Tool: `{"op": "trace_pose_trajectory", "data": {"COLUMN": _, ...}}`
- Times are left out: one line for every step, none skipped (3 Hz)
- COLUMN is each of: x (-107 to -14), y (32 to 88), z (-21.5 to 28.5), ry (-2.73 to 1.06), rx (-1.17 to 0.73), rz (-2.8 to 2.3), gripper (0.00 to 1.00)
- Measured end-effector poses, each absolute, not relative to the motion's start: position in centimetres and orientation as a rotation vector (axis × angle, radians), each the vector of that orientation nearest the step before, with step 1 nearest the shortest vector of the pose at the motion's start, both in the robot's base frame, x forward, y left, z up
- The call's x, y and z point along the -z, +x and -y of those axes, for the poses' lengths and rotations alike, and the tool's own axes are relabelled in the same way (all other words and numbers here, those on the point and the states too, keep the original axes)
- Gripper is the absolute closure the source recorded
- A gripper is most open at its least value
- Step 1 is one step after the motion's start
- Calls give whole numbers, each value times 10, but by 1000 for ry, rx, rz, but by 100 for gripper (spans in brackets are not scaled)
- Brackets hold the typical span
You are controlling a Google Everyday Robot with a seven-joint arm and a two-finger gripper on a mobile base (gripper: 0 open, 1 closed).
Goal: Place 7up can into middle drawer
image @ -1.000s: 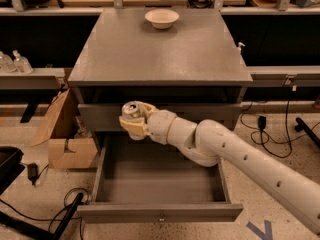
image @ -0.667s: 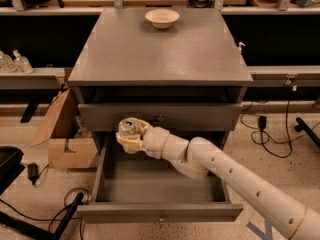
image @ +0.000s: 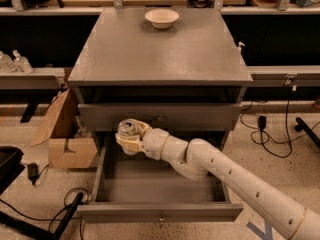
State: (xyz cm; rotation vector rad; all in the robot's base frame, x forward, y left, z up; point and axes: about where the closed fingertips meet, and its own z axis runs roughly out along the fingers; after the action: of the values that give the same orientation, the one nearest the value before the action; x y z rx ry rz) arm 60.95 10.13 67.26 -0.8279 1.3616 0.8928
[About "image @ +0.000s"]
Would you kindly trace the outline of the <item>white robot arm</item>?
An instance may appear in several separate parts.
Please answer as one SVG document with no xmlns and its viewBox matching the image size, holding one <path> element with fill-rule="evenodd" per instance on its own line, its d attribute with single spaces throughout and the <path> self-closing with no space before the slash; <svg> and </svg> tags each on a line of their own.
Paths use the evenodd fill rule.
<svg viewBox="0 0 320 240">
<path fill-rule="evenodd" d="M 235 163 L 209 142 L 199 138 L 187 142 L 136 119 L 121 121 L 115 137 L 126 154 L 142 152 L 166 161 L 191 180 L 213 174 L 286 240 L 320 240 L 319 214 Z"/>
</svg>

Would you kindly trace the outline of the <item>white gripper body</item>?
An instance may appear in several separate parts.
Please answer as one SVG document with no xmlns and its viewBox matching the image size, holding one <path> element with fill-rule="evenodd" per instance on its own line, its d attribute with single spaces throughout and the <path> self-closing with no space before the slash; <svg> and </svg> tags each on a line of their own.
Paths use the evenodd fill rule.
<svg viewBox="0 0 320 240">
<path fill-rule="evenodd" d="M 154 160 L 161 159 L 161 153 L 169 133 L 160 128 L 154 128 L 145 133 L 142 138 L 143 152 Z"/>
</svg>

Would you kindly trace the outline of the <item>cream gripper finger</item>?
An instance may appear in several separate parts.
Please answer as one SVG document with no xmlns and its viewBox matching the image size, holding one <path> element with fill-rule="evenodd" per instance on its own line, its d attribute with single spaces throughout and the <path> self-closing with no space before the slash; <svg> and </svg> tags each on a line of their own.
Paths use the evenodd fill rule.
<svg viewBox="0 0 320 240">
<path fill-rule="evenodd" d="M 138 153 L 142 150 L 142 141 L 139 135 L 123 136 L 119 133 L 115 134 L 116 142 L 127 151 Z"/>
<path fill-rule="evenodd" d="M 129 123 L 133 127 L 134 135 L 144 135 L 148 130 L 152 129 L 149 124 L 136 119 L 130 119 Z"/>
</svg>

